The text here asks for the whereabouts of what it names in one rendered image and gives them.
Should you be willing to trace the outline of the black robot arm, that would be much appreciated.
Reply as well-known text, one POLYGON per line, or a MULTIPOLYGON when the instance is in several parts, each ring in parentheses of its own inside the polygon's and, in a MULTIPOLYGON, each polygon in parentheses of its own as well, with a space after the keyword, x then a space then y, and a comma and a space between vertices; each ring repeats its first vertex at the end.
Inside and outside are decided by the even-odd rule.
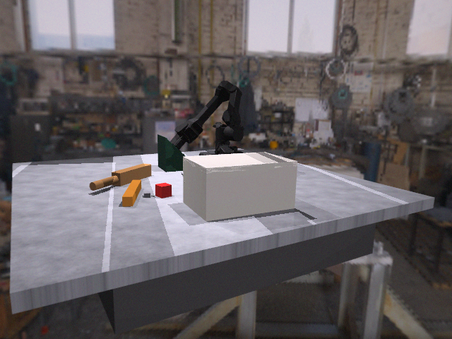
MULTIPOLYGON (((241 117, 239 115, 239 105, 242 92, 240 89, 228 81, 220 82, 215 90, 215 96, 210 102, 198 113, 198 115, 189 119, 187 122, 176 127, 177 134, 170 141, 177 149, 180 149, 186 142, 193 142, 203 131, 202 126, 212 113, 225 101, 229 100, 228 108, 224 111, 222 120, 226 123, 221 124, 216 122, 215 139, 241 141, 244 136, 244 127, 240 125, 241 117)), ((235 154, 237 153, 237 146, 229 147, 229 142, 222 145, 219 142, 216 149, 216 154, 235 154)))

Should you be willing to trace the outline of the red block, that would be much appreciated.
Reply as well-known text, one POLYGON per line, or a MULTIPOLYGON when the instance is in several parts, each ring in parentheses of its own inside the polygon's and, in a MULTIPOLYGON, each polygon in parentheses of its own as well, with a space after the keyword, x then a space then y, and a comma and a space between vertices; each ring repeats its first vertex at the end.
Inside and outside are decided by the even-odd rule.
POLYGON ((172 196, 172 185, 167 183, 156 184, 155 195, 160 198, 172 196))

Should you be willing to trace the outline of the orange bar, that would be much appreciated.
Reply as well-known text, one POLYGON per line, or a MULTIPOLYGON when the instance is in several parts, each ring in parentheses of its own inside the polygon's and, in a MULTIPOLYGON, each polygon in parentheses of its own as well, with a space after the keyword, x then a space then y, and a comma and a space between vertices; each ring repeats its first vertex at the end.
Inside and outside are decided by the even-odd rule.
POLYGON ((133 206, 141 190, 141 180, 132 180, 122 196, 122 206, 133 206))

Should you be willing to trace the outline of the orange block with cylindrical handle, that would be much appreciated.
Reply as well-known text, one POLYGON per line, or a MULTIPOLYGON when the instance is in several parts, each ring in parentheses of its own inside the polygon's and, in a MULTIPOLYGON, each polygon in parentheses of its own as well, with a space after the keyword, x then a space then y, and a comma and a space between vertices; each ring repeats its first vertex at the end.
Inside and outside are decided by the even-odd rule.
POLYGON ((91 182, 89 187, 92 191, 94 191, 110 185, 123 186, 130 184, 132 180, 140 180, 150 176, 152 176, 151 164, 143 163, 112 172, 111 177, 91 182))

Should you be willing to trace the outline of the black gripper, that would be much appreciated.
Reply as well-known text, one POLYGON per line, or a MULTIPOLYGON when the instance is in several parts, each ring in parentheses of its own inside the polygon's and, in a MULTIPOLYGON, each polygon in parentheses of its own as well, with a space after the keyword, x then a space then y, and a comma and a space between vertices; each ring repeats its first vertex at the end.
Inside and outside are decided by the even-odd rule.
MULTIPOLYGON (((222 145, 226 144, 226 142, 229 142, 229 145, 230 145, 230 141, 229 140, 218 140, 218 139, 215 139, 215 149, 216 149, 216 147, 217 147, 219 142, 222 142, 222 145)), ((243 153, 243 152, 242 151, 237 151, 237 153, 243 153)), ((216 154, 216 153, 215 154, 211 154, 209 152, 200 152, 199 155, 219 155, 219 154, 216 154)))

